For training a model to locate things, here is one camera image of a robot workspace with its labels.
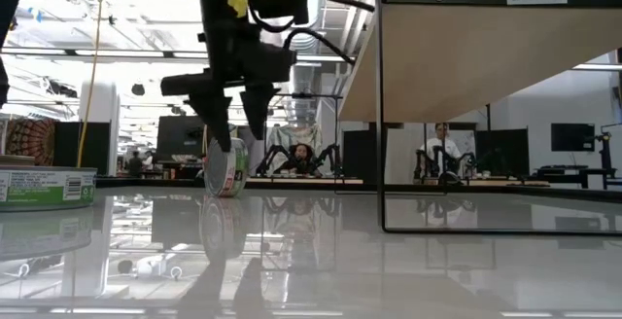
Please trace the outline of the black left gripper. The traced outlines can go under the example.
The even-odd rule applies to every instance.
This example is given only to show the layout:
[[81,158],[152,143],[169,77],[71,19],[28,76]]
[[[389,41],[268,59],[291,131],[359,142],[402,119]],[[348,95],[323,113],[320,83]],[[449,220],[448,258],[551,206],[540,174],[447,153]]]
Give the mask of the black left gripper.
[[269,102],[279,90],[261,84],[287,81],[296,52],[260,39],[261,27],[249,22],[249,0],[199,1],[203,25],[199,40],[206,45],[209,66],[197,74],[165,77],[160,90],[164,96],[189,94],[188,104],[228,153],[231,97],[198,92],[251,86],[240,97],[250,130],[257,140],[263,140]]

